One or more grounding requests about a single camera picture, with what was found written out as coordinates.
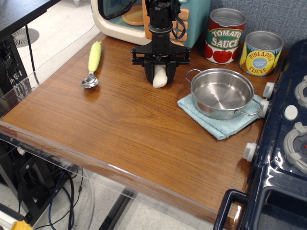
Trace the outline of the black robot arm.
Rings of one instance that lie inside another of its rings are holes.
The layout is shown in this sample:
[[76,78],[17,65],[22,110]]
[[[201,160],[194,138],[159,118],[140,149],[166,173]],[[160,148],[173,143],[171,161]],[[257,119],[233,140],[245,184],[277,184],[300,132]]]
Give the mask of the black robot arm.
[[184,25],[179,18],[181,3],[178,0],[147,0],[145,2],[152,34],[150,43],[131,49],[133,65],[142,65],[146,78],[154,88],[170,84],[179,65],[190,62],[191,49],[170,41],[173,22]]

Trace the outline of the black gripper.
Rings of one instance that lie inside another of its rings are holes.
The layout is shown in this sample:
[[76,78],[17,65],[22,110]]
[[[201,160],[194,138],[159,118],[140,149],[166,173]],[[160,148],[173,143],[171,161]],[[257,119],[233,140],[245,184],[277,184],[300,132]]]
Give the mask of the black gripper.
[[133,47],[130,50],[132,63],[144,66],[146,78],[150,84],[154,80],[154,65],[166,65],[167,84],[170,84],[174,80],[177,66],[190,63],[191,49],[170,41],[170,33],[173,31],[172,23],[162,28],[149,23],[148,30],[152,34],[152,40],[146,45]]

